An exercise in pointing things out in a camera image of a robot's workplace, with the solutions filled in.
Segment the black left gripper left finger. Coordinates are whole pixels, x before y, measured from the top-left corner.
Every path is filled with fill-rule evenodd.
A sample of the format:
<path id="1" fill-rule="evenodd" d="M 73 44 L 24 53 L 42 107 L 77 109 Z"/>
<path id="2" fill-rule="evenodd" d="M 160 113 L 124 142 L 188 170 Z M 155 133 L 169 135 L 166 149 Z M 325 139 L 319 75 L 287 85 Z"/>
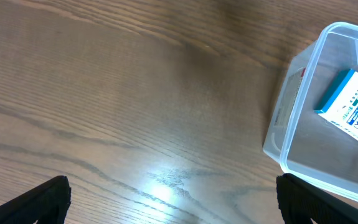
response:
<path id="1" fill-rule="evenodd" d="M 66 176 L 56 176 L 0 206 L 0 224 L 64 224 L 71 204 Z"/>

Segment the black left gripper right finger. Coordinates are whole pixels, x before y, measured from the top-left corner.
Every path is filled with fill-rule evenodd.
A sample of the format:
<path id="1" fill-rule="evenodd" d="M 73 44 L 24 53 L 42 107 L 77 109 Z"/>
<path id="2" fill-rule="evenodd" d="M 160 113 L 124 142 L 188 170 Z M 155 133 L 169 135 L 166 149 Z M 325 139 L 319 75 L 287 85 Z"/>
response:
<path id="1" fill-rule="evenodd" d="M 358 224 L 358 209 L 293 174 L 276 178 L 278 208 L 285 224 Z"/>

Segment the clear plastic container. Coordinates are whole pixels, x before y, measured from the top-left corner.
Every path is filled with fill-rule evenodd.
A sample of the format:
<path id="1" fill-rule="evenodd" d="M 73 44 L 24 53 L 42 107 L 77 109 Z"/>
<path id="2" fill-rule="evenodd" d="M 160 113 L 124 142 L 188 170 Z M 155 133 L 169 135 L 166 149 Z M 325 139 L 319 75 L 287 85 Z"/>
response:
<path id="1" fill-rule="evenodd" d="M 284 172 L 358 202 L 358 141 L 314 112 L 348 69 L 358 72 L 358 26 L 335 22 L 293 57 L 263 150 Z"/>

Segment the blue white cardboard box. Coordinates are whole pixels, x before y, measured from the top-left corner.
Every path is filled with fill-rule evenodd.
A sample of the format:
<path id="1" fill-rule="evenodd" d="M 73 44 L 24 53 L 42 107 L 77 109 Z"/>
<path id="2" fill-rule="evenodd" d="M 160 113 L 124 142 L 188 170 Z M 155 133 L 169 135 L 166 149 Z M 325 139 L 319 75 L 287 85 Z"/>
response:
<path id="1" fill-rule="evenodd" d="M 358 72 L 340 71 L 314 112 L 358 141 Z"/>

